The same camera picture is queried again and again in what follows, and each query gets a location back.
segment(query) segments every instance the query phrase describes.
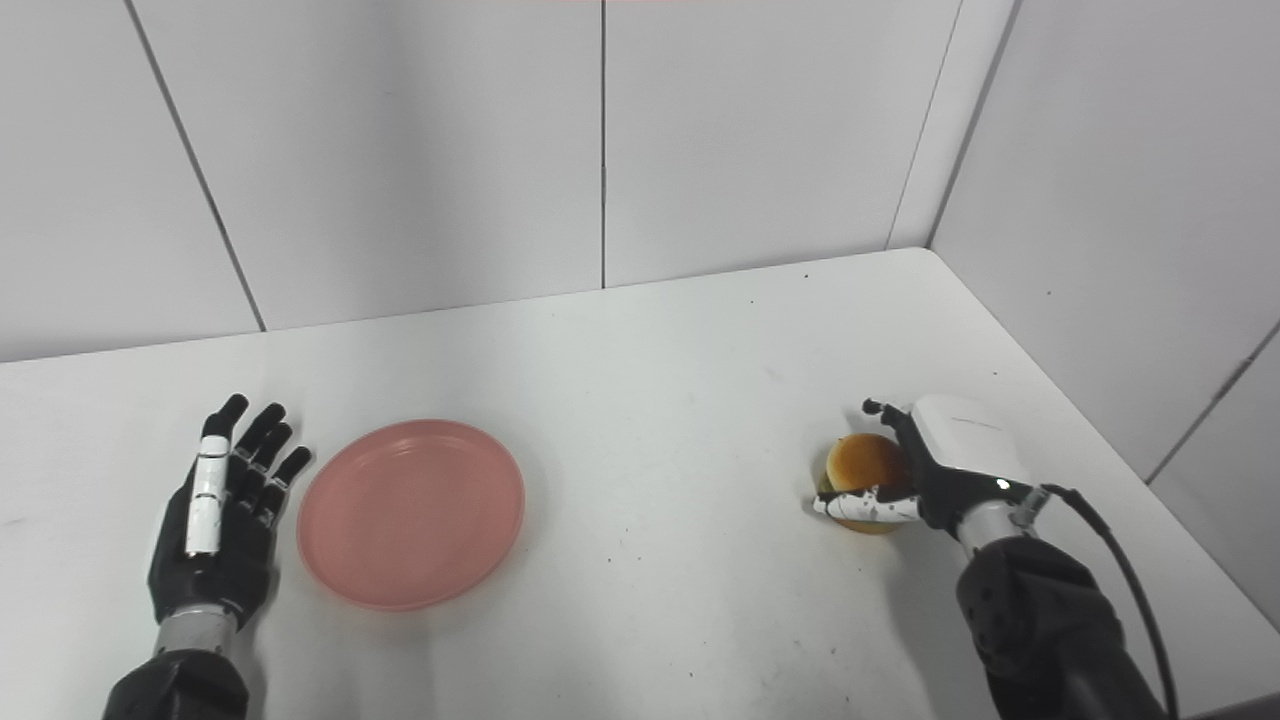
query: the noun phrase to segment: white robotic hand casing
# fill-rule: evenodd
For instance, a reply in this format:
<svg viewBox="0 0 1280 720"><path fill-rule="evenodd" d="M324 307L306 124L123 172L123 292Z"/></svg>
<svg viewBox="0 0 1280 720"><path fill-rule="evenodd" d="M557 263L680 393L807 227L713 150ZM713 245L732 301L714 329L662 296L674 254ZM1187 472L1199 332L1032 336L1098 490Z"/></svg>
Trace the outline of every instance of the white robotic hand casing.
<svg viewBox="0 0 1280 720"><path fill-rule="evenodd" d="M1012 434L980 402L925 395L911 406L911 419L938 465L1030 483L1030 473L1018 459Z"/></svg>
<svg viewBox="0 0 1280 720"><path fill-rule="evenodd" d="M187 555L215 555L223 530L227 496L227 455L230 441L220 436L200 439L200 455L191 484L187 510Z"/></svg>

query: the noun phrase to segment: pink plate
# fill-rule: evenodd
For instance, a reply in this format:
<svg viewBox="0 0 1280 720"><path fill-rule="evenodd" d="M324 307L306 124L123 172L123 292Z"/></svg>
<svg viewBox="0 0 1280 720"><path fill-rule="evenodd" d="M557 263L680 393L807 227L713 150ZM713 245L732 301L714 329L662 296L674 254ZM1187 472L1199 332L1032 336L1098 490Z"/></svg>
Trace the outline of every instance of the pink plate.
<svg viewBox="0 0 1280 720"><path fill-rule="evenodd" d="M492 573L524 511L520 468L498 441L411 420L369 433L320 470L298 511L298 550L343 600L416 610Z"/></svg>

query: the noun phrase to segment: wall seam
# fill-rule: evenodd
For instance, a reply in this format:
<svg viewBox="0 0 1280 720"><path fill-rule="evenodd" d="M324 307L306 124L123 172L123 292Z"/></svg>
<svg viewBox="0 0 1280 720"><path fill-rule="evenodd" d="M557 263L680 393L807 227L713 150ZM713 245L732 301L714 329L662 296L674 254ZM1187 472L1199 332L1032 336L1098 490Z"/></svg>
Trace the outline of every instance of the wall seam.
<svg viewBox="0 0 1280 720"><path fill-rule="evenodd" d="M982 118L982 111L987 106L987 96L991 95L991 86L996 79L1000 63L1005 59L1005 47L1009 46L1009 38L1014 33L1014 24L1018 22L1018 13L1021 8L1023 0L1014 0L1014 6L1009 10L1009 20L1005 22L1005 29L1000 33L1000 42L996 45L996 54L991 58L991 67L987 68L987 77L982 79L982 90L978 91L978 101L973 106L973 115L969 117L969 126L964 131L964 140L960 141L960 150L956 152L956 161L951 165L951 177L947 178L947 187L942 191L942 201L938 204L938 211L933 217L933 227L929 228L929 236L928 240L924 241L924 247L933 247L933 241L938 234L938 227L942 224L942 215L946 213L947 204L951 201L951 191L955 190L956 178L960 177L960 168L964 165L965 156L969 154L969 143L973 141L973 133L978 127L978 120Z"/></svg>
<svg viewBox="0 0 1280 720"><path fill-rule="evenodd" d="M938 82L942 79L942 70L947 67L947 55L951 53L951 40L956 36L956 26L960 24L960 13L964 10L964 1L956 4L956 14L951 18L951 32L947 33L947 42L942 47L942 61L938 63L938 73L933 76L933 88L929 90L929 101L924 106L924 118L920 120L920 132L915 135L915 147L911 149L911 160L906 164L906 177L902 178L902 191L897 193L897 205L893 206L893 219L888 223L888 234L884 236L884 250L888 250L893 240L893 228L897 227L897 215L902 211L902 200L906 197L906 187L911 184L911 173L915 172L915 156L920 152L920 141L924 140L924 128L929 127L929 113L933 111L933 99L938 95Z"/></svg>
<svg viewBox="0 0 1280 720"><path fill-rule="evenodd" d="M142 18L138 17L137 8L133 6L133 0L124 0L124 8L129 13L129 19L133 22L133 29L138 35L138 41L142 44L142 53L147 58L147 64L151 65L151 74L155 77L156 85L160 87L160 96L164 97L165 108L169 110L169 119L173 120L174 128L178 131L178 140L182 141L182 149L187 152L187 161L191 163L191 169L196 174L196 182L200 184L200 191L205 196L205 204L209 205L209 213L214 218L214 224L218 225L218 234L223 238L223 249L227 251L227 258L232 263L232 269L236 272L236 278L239 281L241 290L244 292L244 300L248 302L248 309L253 313L253 322L257 323L259 332L266 332L266 323L262 322L262 313L259 310L257 300L253 297L253 291L248 286L248 278L244 275L244 268L241 266L239 256L236 254L236 247L232 245L232 238L227 233L227 224L223 223L223 215L218 210L218 202L214 201L214 193L209 188L209 182L205 179L205 172L200 167L200 160L196 158L196 150L191 145L191 137L187 135L187 128L182 123L182 117L178 114L178 106L174 104L173 95L169 92L169 85L164 79L164 73L160 72L160 63L156 61L155 50L151 47L151 41L147 38L146 29L142 28Z"/></svg>
<svg viewBox="0 0 1280 720"><path fill-rule="evenodd" d="M1275 340L1277 333L1280 333L1280 320L1276 320L1276 324L1271 325L1271 329L1267 331L1267 334L1262 336L1262 342L1260 342L1257 347L1253 348L1253 352L1251 352L1244 360L1240 361L1239 365L1235 366L1234 370L1231 370L1231 374L1228 375L1226 382L1222 383L1222 387L1217 388L1217 392L1215 392L1213 397L1210 398L1208 405L1206 405L1204 409L1201 410L1198 415L1196 415L1196 419L1192 420L1192 425L1187 428L1187 432L1184 432L1181 437L1178 438L1178 442L1175 442L1174 446L1169 448L1169 452L1166 452L1165 457L1160 460L1160 462L1156 465L1156 469L1152 470L1151 474L1147 475L1142 482L1147 483L1147 486L1151 486L1152 483L1156 482L1156 478L1160 475L1160 473L1164 471L1170 462L1172 462L1178 452L1183 448L1184 445L1187 445L1187 441L1192 439L1192 436L1194 436L1196 432L1199 430L1199 427L1204 424L1204 420L1207 420L1208 416L1213 414L1213 410L1217 409L1217 405L1222 402L1222 400L1228 396L1228 393L1231 392L1231 388L1234 388L1235 384L1240 382L1240 378L1243 378L1245 373L1249 372L1249 368L1252 368L1253 363L1257 361L1258 356L1261 356L1262 352L1266 351L1267 346L1271 345L1271 341Z"/></svg>
<svg viewBox="0 0 1280 720"><path fill-rule="evenodd" d="M605 114L605 91L607 77L604 74L605 60L608 59L607 46L608 46L608 28L605 24L604 8L608 5L608 0L600 0L600 290L609 287L608 284L608 265L605 264L605 208L608 202L608 190L609 190L609 169L608 169L608 137L605 136L607 128L607 114Z"/></svg>

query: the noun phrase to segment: white table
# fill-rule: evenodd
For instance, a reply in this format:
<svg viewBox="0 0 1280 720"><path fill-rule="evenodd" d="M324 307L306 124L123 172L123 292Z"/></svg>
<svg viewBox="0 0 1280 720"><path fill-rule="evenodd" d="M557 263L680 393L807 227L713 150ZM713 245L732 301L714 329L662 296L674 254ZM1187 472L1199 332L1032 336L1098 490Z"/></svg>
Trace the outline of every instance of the white table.
<svg viewBox="0 0 1280 720"><path fill-rule="evenodd" d="M801 510L867 396L979 398L1041 480L1116 527L1185 712L1280 689L1280 635L942 263L922 250L0 366L0 698L96 717L155 637L143 569L202 418L284 402L321 461L438 416L525 474L512 553L421 612L344 606L280 528L237 660L269 720L993 717L954 601L959 547ZM300 479L305 489L315 474ZM1102 544L1051 506L1155 682Z"/></svg>

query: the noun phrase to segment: robotic arm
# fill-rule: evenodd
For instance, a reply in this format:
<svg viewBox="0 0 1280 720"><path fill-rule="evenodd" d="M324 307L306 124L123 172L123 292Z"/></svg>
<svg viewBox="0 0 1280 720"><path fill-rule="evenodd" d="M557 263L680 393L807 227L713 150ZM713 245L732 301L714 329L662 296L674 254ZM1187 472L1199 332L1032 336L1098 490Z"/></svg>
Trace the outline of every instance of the robotic arm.
<svg viewBox="0 0 1280 720"><path fill-rule="evenodd" d="M247 407L234 395L209 416L197 462L169 500L147 573L160 624L155 656L111 688L104 720L243 720L247 712L248 689L227 651L266 602L275 520L311 460L298 447L271 473L293 433L275 404L230 447Z"/></svg>
<svg viewBox="0 0 1280 720"><path fill-rule="evenodd" d="M868 400L892 428L910 489L819 493L814 507L863 521L924 520L964 546L956 600L1004 720L1164 720L1176 698L1164 644L1133 568L1076 491L1032 487L1010 434L982 405L925 396L904 413ZM1088 568L1039 539L1037 514L1059 495L1097 530L1125 571L1161 666L1161 710L1125 652L1124 632Z"/></svg>

